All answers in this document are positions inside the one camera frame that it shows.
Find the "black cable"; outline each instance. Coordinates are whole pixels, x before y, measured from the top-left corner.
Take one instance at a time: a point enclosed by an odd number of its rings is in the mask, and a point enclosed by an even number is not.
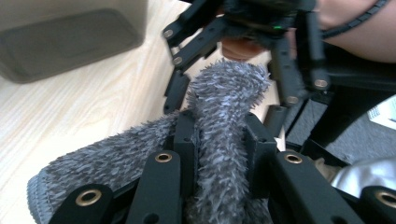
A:
[[[387,2],[388,2],[388,0],[378,0],[370,9],[365,11],[357,19],[350,21],[347,24],[332,28],[330,30],[322,31],[322,38],[326,39],[326,38],[334,37],[336,35],[343,34],[347,31],[361,25],[365,21],[369,20],[375,13],[377,13],[379,11],[379,9],[381,9],[381,7],[383,7]]]

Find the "furry material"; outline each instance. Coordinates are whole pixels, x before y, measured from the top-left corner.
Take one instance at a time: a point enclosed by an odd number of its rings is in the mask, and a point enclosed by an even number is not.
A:
[[[269,83],[263,67],[222,62],[191,83],[190,110],[200,133],[198,186],[191,223],[266,223],[265,204],[248,198],[244,118]]]
[[[199,190],[185,215],[191,223],[268,223],[263,200],[250,200],[244,116],[268,87],[263,67],[220,61],[192,83],[189,109],[200,131]],[[33,177],[29,208],[37,223],[48,223],[65,197],[89,183],[113,190],[137,179],[149,154],[162,150],[175,132],[178,112],[69,153]]]
[[[73,190],[104,184],[113,191],[141,176],[147,157],[175,133],[178,113],[132,128],[51,162],[28,183],[28,204],[37,223],[49,223]]]

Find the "wooden table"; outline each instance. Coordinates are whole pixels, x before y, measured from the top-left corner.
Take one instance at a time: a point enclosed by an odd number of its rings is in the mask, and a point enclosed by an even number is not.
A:
[[[98,63],[30,84],[0,77],[0,223],[34,223],[27,181],[50,161],[163,115],[173,66],[162,29],[188,5],[149,0],[146,40]],[[215,52],[190,70],[196,75],[221,58]],[[254,59],[265,63],[268,55]],[[265,103],[276,102],[275,90]],[[265,105],[254,110],[262,118]]]

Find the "human hand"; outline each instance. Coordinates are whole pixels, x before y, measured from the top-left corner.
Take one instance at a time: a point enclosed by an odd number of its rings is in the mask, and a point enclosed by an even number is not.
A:
[[[295,29],[290,28],[285,36],[290,42],[290,57],[296,56]],[[239,62],[249,59],[266,51],[266,48],[247,38],[224,37],[221,39],[221,53],[224,57]]]

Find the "skin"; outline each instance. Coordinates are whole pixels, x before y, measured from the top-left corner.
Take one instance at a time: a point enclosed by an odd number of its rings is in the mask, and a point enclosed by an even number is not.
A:
[[[320,29],[328,30],[353,21],[375,4],[376,0],[318,0],[316,11]],[[293,40],[293,31],[287,32]],[[364,59],[396,63],[396,0],[389,0],[372,18],[360,26],[324,40]],[[265,49],[251,40],[224,38],[224,57],[247,61]]]

